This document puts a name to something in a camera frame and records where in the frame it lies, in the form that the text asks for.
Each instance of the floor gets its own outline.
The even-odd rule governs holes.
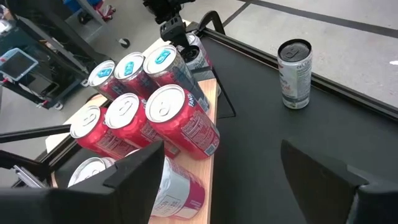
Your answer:
[[[112,30],[105,30],[90,42],[97,51],[120,60],[130,52],[145,50],[159,38],[159,25],[144,9],[141,0],[106,2],[116,7],[117,12],[108,22]],[[398,37],[394,32],[398,29],[398,24],[394,23],[398,20],[394,11],[397,6],[398,2],[393,0],[385,0],[384,4],[376,0],[333,3],[330,0],[197,0],[185,4],[181,15],[188,21],[198,22],[206,12],[216,10],[221,20],[227,21],[228,36],[274,55],[286,40],[307,39],[313,45],[314,72],[398,106],[398,66],[390,64],[398,60]],[[319,16],[309,19],[313,14],[308,12],[325,15],[326,19],[319,19]],[[354,25],[370,24],[374,29],[363,31],[360,27],[336,25],[333,18],[351,21],[348,24]],[[126,50],[115,41],[121,37],[132,43]],[[4,89],[0,132],[62,124],[94,92],[91,88],[78,91],[62,111],[57,111],[35,108],[33,103]],[[2,144],[1,149],[33,159],[45,150],[44,139]],[[0,186],[11,185],[16,179],[11,171],[4,169],[0,169],[0,177]]]

